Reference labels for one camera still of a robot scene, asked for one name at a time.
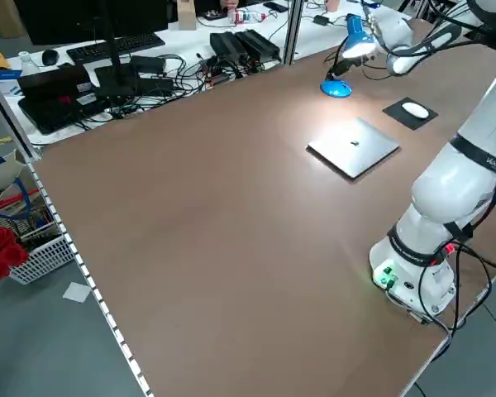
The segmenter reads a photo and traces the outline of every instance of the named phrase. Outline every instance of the gray floor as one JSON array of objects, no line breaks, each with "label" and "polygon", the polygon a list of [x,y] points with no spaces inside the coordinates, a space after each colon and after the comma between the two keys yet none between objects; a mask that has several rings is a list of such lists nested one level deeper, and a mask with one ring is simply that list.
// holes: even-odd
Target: gray floor
[{"label": "gray floor", "polygon": [[[44,47],[22,37],[0,39],[0,49],[14,56]],[[0,155],[11,149],[1,146]],[[83,283],[75,264],[28,286],[0,282],[1,397],[142,396],[93,297],[84,304],[62,298],[71,281]],[[418,383],[427,397],[496,397],[496,287]],[[415,388],[408,396],[422,397]]]},{"label": "gray floor", "polygon": [[93,296],[62,298],[71,281],[84,284],[75,263],[0,282],[0,396],[142,397]]}]

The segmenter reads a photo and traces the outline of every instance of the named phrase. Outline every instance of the silver laptop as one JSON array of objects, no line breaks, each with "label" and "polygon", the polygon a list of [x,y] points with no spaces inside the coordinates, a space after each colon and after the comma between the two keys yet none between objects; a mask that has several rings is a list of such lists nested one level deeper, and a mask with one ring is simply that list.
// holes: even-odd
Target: silver laptop
[{"label": "silver laptop", "polygon": [[360,118],[338,122],[332,132],[308,144],[308,149],[353,179],[398,147],[396,141]]}]

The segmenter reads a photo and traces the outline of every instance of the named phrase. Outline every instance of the tabletop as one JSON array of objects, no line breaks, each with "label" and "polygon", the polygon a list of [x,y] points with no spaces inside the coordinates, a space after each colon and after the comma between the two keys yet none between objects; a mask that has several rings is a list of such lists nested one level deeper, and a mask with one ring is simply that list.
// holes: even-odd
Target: tabletop
[{"label": "tabletop", "polygon": [[[277,3],[288,6],[286,0],[277,0]],[[345,20],[342,18],[349,12],[361,14],[361,8],[358,3],[345,2],[342,1],[337,12],[324,13],[324,7],[315,6],[314,2],[305,2],[303,6],[303,18],[300,26],[300,32],[298,37],[298,43],[296,45],[296,58],[303,58],[311,54],[315,54],[319,51],[332,48],[334,45],[340,44],[340,42],[346,37]],[[254,12],[268,12],[269,9],[264,7],[262,4],[251,5],[245,7],[245,10]],[[381,7],[379,9],[373,10],[375,16],[380,20],[384,21],[387,25],[393,26],[397,25],[397,21],[401,17],[409,18],[404,14],[396,12],[388,7]],[[340,18],[338,23],[327,26],[320,26],[312,23],[312,17],[318,14],[322,14],[329,18],[330,21],[336,21]],[[221,19],[218,21],[207,21],[203,18],[199,18],[199,23],[196,31],[180,31],[178,29],[178,23],[170,23],[168,30],[158,31],[156,35],[165,41],[165,45],[155,48],[150,48],[148,50],[141,50],[133,52],[133,55],[141,56],[159,56],[174,54],[181,56],[186,62],[188,67],[196,65],[199,62],[197,54],[200,54],[203,58],[209,58],[214,54],[212,47],[209,45],[209,34],[213,32],[223,32],[223,31],[244,31],[246,29],[254,29],[258,31],[264,37],[271,37],[272,42],[280,48],[280,53],[284,53],[284,42],[287,33],[287,22],[289,15],[287,12],[276,13],[273,16],[269,16],[261,23],[249,24],[249,25],[239,25],[237,27],[232,27],[228,19]],[[84,43],[78,43],[73,45],[65,45],[57,48],[60,54],[59,65],[66,62],[73,64],[73,61],[66,54],[66,50],[70,48],[75,48],[83,45],[92,44],[93,41],[88,41]],[[42,51],[32,54],[32,59],[38,64],[42,65]],[[129,57],[122,56],[122,62],[128,62]],[[12,69],[20,69],[21,61],[19,57],[9,58],[7,60],[11,65]],[[269,69],[278,64],[277,61],[269,62],[265,64],[265,68]],[[101,60],[98,62],[93,62],[86,64],[85,68],[88,71],[91,81],[98,85],[98,78],[94,73],[94,69],[110,65],[109,60]],[[169,76],[175,76],[175,70],[179,67],[177,60],[167,60],[166,70],[172,70],[173,73]],[[42,71],[56,69],[57,66],[43,67]],[[38,145],[52,144],[57,141],[61,141],[71,136],[75,136],[84,132],[84,129],[77,126],[70,126],[64,129],[58,130],[49,135],[43,135],[39,132],[36,126],[30,122],[30,120],[24,115],[22,110],[18,107],[18,102],[22,96],[8,96],[6,97],[7,103],[15,113],[22,127],[26,131],[28,138],[31,143]],[[112,118],[107,113],[102,113],[97,115],[96,120],[109,121]],[[98,127],[98,122],[85,122],[85,124],[90,128]]]},{"label": "tabletop", "polygon": [[[34,164],[155,395],[393,397],[444,338],[387,301],[368,254],[493,81],[496,52],[448,50],[383,81],[355,69],[346,99],[319,89],[326,55],[111,122]],[[407,96],[439,116],[410,131],[382,113]],[[305,149],[353,117],[401,150],[350,182]],[[496,209],[474,244],[496,261]],[[462,280],[466,308],[485,285],[470,258]]]}]

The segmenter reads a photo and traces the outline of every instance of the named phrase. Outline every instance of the mouse pad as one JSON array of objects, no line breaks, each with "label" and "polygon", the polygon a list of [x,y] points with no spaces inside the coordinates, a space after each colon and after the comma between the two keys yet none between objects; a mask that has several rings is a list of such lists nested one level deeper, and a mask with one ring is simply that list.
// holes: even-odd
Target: mouse pad
[{"label": "mouse pad", "polygon": [[[403,103],[406,102],[417,103],[421,105],[423,108],[425,108],[430,114],[428,115],[427,118],[415,117],[404,110]],[[424,106],[422,103],[414,101],[413,99],[408,97],[406,97],[405,99],[401,99],[400,101],[394,103],[391,106],[388,106],[383,110],[383,112],[412,130],[417,130],[419,127],[424,126],[427,122],[437,117],[437,113],[435,113],[429,107]]]}]

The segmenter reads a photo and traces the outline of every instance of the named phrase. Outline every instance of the white mouse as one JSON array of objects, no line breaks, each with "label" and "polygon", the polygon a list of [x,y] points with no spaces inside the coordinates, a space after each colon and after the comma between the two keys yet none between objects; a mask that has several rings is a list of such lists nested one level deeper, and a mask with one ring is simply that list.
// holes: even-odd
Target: white mouse
[{"label": "white mouse", "polygon": [[416,118],[425,119],[430,115],[430,113],[425,108],[413,102],[403,103],[403,109]]}]

